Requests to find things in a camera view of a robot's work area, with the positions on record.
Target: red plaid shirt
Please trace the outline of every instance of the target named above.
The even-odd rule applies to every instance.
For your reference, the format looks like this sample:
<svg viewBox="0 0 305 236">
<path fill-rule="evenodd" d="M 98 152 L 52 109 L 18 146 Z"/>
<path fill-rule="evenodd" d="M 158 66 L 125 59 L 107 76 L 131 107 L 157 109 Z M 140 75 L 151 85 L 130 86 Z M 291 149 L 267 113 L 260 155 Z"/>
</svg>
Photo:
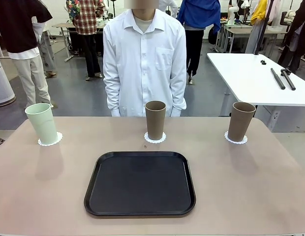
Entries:
<svg viewBox="0 0 305 236">
<path fill-rule="evenodd" d="M 97 32 L 97 16 L 102 16 L 105 5 L 103 0 L 80 0 L 80 13 L 75 17 L 75 27 L 78 34 L 91 35 Z"/>
</svg>

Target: person in plaid shirt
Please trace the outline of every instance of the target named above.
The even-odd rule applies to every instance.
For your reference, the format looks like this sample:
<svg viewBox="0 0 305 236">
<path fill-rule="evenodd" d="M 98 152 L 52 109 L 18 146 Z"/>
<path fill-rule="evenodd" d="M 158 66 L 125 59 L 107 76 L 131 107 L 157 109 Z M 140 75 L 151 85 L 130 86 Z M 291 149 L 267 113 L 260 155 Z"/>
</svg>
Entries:
<svg viewBox="0 0 305 236">
<path fill-rule="evenodd" d="M 96 53 L 95 35 L 96 18 L 103 15 L 105 4 L 103 0 L 67 0 L 66 5 L 85 52 L 88 71 L 86 80 L 102 78 Z"/>
</svg>

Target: black tray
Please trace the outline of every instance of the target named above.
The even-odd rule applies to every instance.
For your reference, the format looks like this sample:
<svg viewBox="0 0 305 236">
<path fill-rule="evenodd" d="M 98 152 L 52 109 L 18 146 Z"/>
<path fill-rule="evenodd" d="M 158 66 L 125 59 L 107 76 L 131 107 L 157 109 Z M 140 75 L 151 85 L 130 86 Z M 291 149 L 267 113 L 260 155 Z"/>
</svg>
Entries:
<svg viewBox="0 0 305 236">
<path fill-rule="evenodd" d="M 195 206 L 187 160 L 176 152 L 109 152 L 95 165 L 84 204 L 97 216 L 183 215 Z"/>
</svg>

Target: blue shirt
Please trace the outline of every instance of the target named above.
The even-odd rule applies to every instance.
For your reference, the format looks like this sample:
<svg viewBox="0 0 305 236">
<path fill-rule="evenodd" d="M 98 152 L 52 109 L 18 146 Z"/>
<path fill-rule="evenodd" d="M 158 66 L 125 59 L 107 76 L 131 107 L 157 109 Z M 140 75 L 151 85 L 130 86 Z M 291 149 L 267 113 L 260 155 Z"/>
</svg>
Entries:
<svg viewBox="0 0 305 236">
<path fill-rule="evenodd" d="M 220 29 L 220 3 L 218 0 L 183 0 L 178 20 L 194 28 L 214 24 L 216 33 Z"/>
</svg>

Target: tray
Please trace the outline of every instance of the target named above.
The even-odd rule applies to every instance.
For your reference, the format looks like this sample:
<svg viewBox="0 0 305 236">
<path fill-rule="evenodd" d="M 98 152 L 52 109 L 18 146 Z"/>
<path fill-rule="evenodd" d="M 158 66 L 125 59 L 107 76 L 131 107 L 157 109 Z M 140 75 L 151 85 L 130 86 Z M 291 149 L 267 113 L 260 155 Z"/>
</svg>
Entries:
<svg viewBox="0 0 305 236">
<path fill-rule="evenodd" d="M 187 160 L 176 152 L 109 152 L 95 165 L 86 192 L 97 216 L 183 215 L 195 206 Z"/>
</svg>

